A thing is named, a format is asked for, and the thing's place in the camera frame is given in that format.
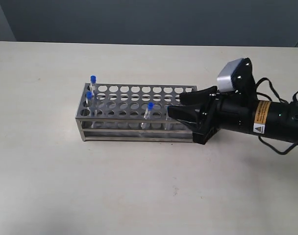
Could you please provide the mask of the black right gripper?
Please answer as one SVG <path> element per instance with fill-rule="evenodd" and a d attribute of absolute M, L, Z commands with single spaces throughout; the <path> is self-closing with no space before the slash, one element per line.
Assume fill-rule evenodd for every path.
<path fill-rule="evenodd" d="M 254 111 L 258 105 L 256 93 L 212 94 L 217 86 L 181 93 L 181 105 L 168 107 L 168 116 L 193 131 L 193 142 L 206 144 L 219 130 L 253 134 Z M 204 119 L 204 105 L 211 99 Z"/>

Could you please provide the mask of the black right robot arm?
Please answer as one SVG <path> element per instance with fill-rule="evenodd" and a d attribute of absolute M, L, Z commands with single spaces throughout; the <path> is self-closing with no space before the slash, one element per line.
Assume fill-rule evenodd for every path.
<path fill-rule="evenodd" d="M 168 116 L 193 133 L 193 142 L 206 144 L 219 130 L 266 137 L 298 145 L 298 102 L 259 100 L 255 90 L 220 93 L 217 87 L 180 94 L 180 105 Z"/>

